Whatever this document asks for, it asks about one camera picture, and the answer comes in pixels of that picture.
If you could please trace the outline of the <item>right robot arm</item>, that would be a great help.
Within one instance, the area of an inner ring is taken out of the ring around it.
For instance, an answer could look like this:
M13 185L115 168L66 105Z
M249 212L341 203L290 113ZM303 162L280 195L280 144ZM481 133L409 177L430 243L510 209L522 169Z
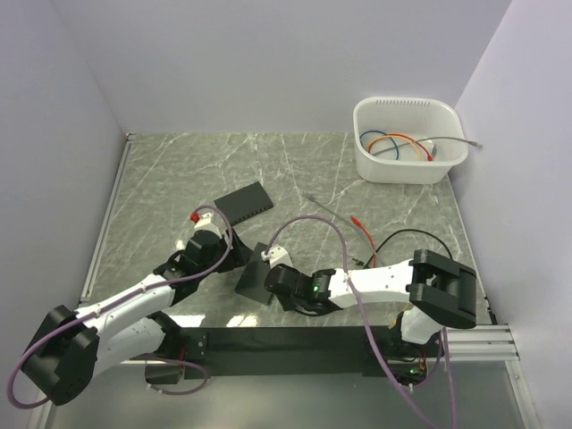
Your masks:
M275 246L261 253L270 268L264 287L285 311L328 315L362 304L404 303L393 346L414 356L444 327L476 327L476 272L426 249L395 265L350 270L325 269L305 275L292 266L289 253Z

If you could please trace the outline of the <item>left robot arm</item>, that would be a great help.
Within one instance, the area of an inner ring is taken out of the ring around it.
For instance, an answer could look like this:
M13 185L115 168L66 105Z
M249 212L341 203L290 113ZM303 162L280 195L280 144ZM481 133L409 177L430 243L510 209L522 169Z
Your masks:
M211 273L227 273L252 255L234 230L198 231L185 248L136 285L90 306L48 312L23 353L20 370L57 406L97 375L143 355L180 365L192 348L165 309L194 294Z

